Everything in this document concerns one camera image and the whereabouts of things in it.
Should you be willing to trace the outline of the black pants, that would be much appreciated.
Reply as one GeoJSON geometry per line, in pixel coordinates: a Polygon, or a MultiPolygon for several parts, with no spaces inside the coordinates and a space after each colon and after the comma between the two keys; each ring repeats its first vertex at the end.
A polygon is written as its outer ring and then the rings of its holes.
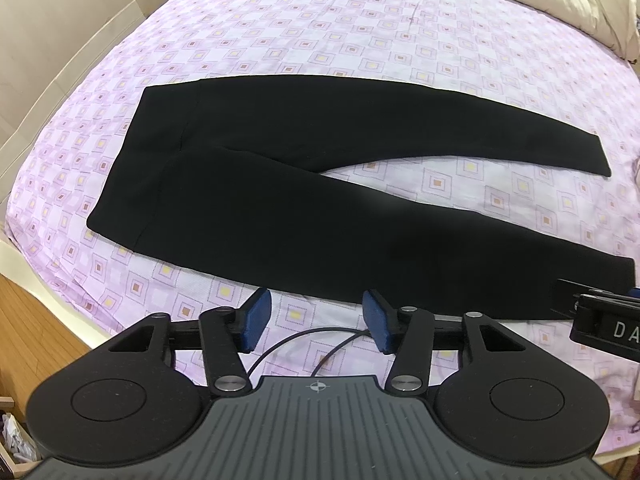
{"type": "Polygon", "coordinates": [[[146,88],[88,227],[132,252],[281,292],[550,320],[567,280],[624,294],[634,263],[472,211],[329,177],[472,156],[608,176],[599,140],[528,110],[420,84],[235,76],[146,88]]]}

